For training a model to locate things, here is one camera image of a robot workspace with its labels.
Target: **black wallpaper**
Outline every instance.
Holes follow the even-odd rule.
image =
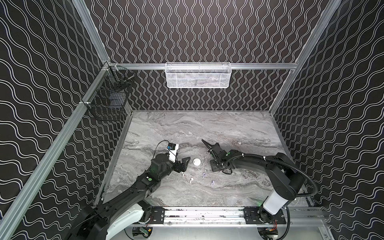
[[[0,219],[102,64],[70,0],[0,0]]]
[[[115,63],[291,63],[328,0],[85,2]]]
[[[64,239],[103,182],[124,121],[98,122],[85,114],[12,239]]]
[[[275,119],[337,240],[384,239],[384,1],[344,0]]]
[[[133,109],[269,110],[289,70],[234,70],[228,88],[168,88],[164,71],[139,71]]]

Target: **black wire basket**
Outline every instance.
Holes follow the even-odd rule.
[[[126,103],[128,90],[135,74],[129,71],[126,77],[118,78],[116,72],[108,72],[97,87],[92,100],[86,106],[98,121],[125,121],[128,116]]]

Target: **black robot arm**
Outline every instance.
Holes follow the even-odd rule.
[[[270,223],[278,210],[287,206],[296,197],[313,196],[317,193],[315,182],[283,153],[275,156],[261,156],[242,153],[238,150],[226,152],[219,143],[211,145],[203,139],[202,142],[214,158],[210,161],[213,172],[244,168],[266,174],[270,178],[274,190],[259,208],[258,214],[262,222]],[[309,194],[298,194],[305,179],[312,184],[313,191]]]
[[[185,172],[190,157],[170,162],[168,154],[157,154],[152,164],[137,177],[136,182],[111,201],[96,208],[86,206],[81,210],[66,240],[105,240],[107,230],[124,211],[153,193],[161,180],[172,171]]]

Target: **white ball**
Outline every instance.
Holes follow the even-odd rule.
[[[195,166],[199,166],[201,164],[201,160],[200,160],[200,158],[195,158],[194,160],[193,160],[193,165],[195,165]]]

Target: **gray marble tabletop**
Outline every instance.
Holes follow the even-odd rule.
[[[284,152],[267,112],[136,111],[104,201],[130,187],[150,166],[156,145],[169,140],[180,145],[178,159],[191,157],[191,163],[184,176],[172,172],[165,177],[148,202],[161,206],[259,206],[273,189],[269,178],[245,169],[234,169],[232,175],[212,172],[212,157],[201,139],[218,142],[227,151],[264,156]],[[160,144],[157,153],[166,152],[166,146],[166,142]],[[196,157],[202,161],[199,166],[192,164]],[[291,205],[308,206],[305,198]]]

